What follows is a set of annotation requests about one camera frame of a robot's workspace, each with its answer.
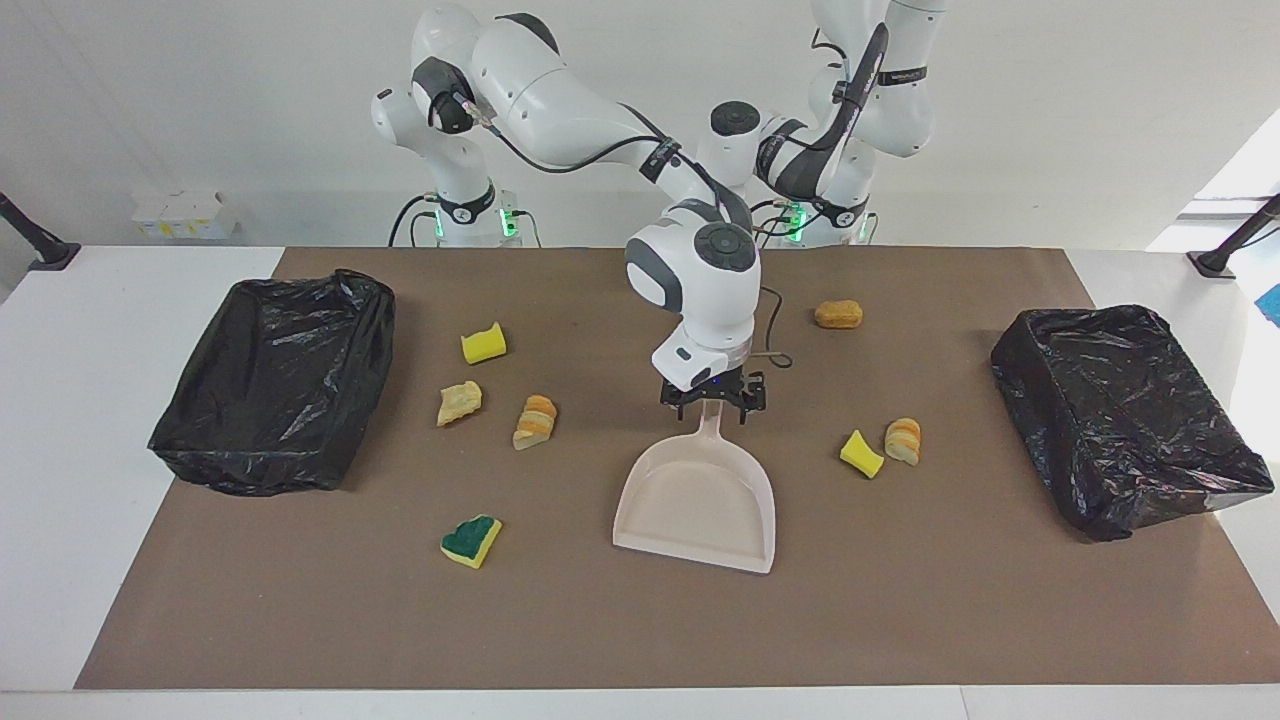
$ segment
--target blue object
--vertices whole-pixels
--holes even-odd
[[[1271,320],[1271,324],[1280,327],[1280,284],[1268,290],[1256,302],[1262,315]]]

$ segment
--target black stand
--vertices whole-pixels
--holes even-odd
[[[35,260],[28,268],[31,270],[61,270],[79,252],[78,242],[63,242],[54,233],[37,225],[3,192],[0,192],[0,217],[27,238],[40,255],[40,260]]]
[[[1199,274],[1206,278],[1224,281],[1235,279],[1231,270],[1226,269],[1228,259],[1231,258],[1233,252],[1244,247],[1244,243],[1249,242],[1253,236],[1258,234],[1258,231],[1265,228],[1267,223],[1275,220],[1277,217],[1280,217],[1280,195],[1267,200],[1266,205],[1258,209],[1258,211],[1253,215],[1249,215],[1249,219],[1244,220],[1244,224],[1224,240],[1222,245],[1219,245],[1208,252],[1188,252],[1187,256],[1190,258],[1192,265],[1196,265]]]
[[[724,400],[737,407],[740,425],[746,424],[746,414],[764,410],[764,373],[755,372],[746,377],[742,368],[726,370],[714,378],[681,391],[676,386],[662,382],[662,404],[676,409],[676,419],[685,419],[685,406],[699,400]]]

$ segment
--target beige dustpan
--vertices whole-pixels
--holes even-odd
[[[644,451],[627,475],[613,544],[751,573],[773,566],[773,488],[755,457],[719,434],[722,400],[698,432]]]

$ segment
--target brown table mat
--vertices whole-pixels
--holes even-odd
[[[658,405],[649,354],[675,322],[632,295],[621,251],[289,249],[275,277],[334,268],[389,284],[398,311],[346,484],[174,483],[78,688],[1280,682],[1280,628],[1213,518],[1087,544],[1036,478],[987,355],[1019,310],[1089,305],[1060,251],[765,255],[796,364],[753,361],[769,409],[726,434],[773,483],[768,577],[611,544],[631,464],[696,425]],[[840,297],[864,325],[813,325]],[[458,336],[495,319],[509,355],[468,368]],[[468,378],[484,409],[436,429],[439,388]],[[532,392],[561,416],[517,454]],[[867,480],[836,459],[901,415],[924,429],[918,468]],[[480,571],[438,550],[476,512],[504,523]]]

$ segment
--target black plastic bag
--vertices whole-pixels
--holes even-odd
[[[991,366],[1059,511],[1093,539],[1274,489],[1266,462],[1147,307],[1027,310]]]
[[[238,282],[147,447],[228,495],[334,489],[378,406],[394,324],[390,288],[352,270]]]

